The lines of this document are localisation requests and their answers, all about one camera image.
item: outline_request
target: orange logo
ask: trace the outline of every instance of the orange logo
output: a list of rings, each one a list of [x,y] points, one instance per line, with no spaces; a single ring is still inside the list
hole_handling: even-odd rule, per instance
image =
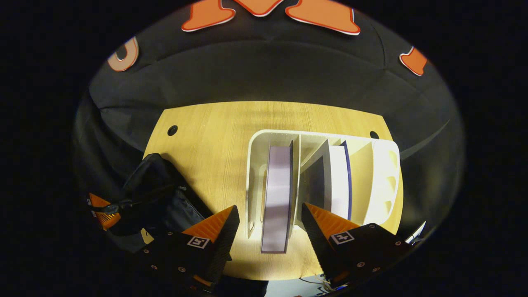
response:
[[[235,11],[222,7],[222,0],[202,0],[191,5],[191,17],[182,30],[192,32],[226,23],[234,18]]]
[[[112,69],[116,71],[125,71],[136,62],[137,57],[139,56],[139,46],[135,37],[125,42],[125,49],[127,50],[127,55],[123,59],[119,59],[116,53],[113,53],[113,55],[108,58],[108,64]]]
[[[254,16],[267,16],[284,0],[235,0]]]
[[[361,31],[354,23],[354,10],[330,0],[299,0],[297,5],[286,8],[286,14],[296,21],[348,35],[358,35]]]
[[[405,67],[409,68],[417,76],[423,75],[423,68],[427,63],[427,58],[419,52],[415,47],[411,47],[411,50],[408,53],[403,53],[400,55],[400,62],[402,62]]]

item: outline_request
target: wooden table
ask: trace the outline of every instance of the wooden table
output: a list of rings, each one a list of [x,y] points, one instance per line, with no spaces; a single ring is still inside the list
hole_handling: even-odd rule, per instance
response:
[[[167,131],[178,126],[176,134]],[[159,153],[183,174],[213,213],[237,205],[240,226],[224,274],[252,280],[286,280],[322,273],[305,231],[295,230],[286,254],[261,254],[246,228],[246,162],[249,140],[262,129],[310,131],[392,140],[382,116],[317,104],[236,101],[163,111],[145,150]],[[403,181],[394,210],[381,226],[396,234],[403,206]]]

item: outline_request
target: book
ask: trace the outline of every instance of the book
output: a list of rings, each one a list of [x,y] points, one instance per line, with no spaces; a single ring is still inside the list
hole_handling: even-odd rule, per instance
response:
[[[347,220],[351,220],[352,218],[352,171],[350,170],[350,156],[348,154],[348,146],[346,145],[346,140],[343,141],[341,144],[345,148],[345,158],[346,158],[346,166],[347,166],[347,172],[348,172],[348,217]]]
[[[350,219],[351,175],[345,145],[329,145],[328,140],[303,164],[299,177],[297,225],[304,202]]]
[[[266,182],[262,253],[285,253],[290,229],[293,190],[293,142],[270,146]]]

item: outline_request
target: cable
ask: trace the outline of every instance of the cable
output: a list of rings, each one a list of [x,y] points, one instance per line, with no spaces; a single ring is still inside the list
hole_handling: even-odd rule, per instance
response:
[[[303,281],[303,282],[307,282],[307,283],[310,283],[310,284],[317,284],[317,285],[320,285],[320,284],[321,284],[321,283],[309,282],[309,281],[306,281],[306,280],[301,279],[300,277],[299,277],[299,279],[300,279],[301,281]]]
[[[315,275],[315,278],[316,278],[316,279],[318,279],[318,280],[320,280],[320,281],[322,281],[322,282],[325,282],[325,283],[328,283],[328,284],[330,284],[330,282],[329,282],[329,281],[326,281],[326,280],[322,280],[322,279],[320,279],[319,277],[317,277],[317,275]]]
[[[323,286],[325,287],[325,290],[327,290],[328,292],[333,292],[333,291],[335,291],[335,290],[334,290],[332,287],[330,287],[330,285],[328,285],[328,284],[323,283]]]

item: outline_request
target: file organizer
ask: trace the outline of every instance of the file organizer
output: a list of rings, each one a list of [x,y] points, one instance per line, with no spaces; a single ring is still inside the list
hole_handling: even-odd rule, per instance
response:
[[[393,141],[373,138],[287,130],[260,130],[249,141],[246,173],[246,236],[261,236],[270,146],[293,142],[292,216],[288,237],[300,228],[299,174],[304,163],[328,140],[330,145],[347,142],[352,175],[351,221],[363,226],[381,225],[390,217],[398,192],[400,152]]]

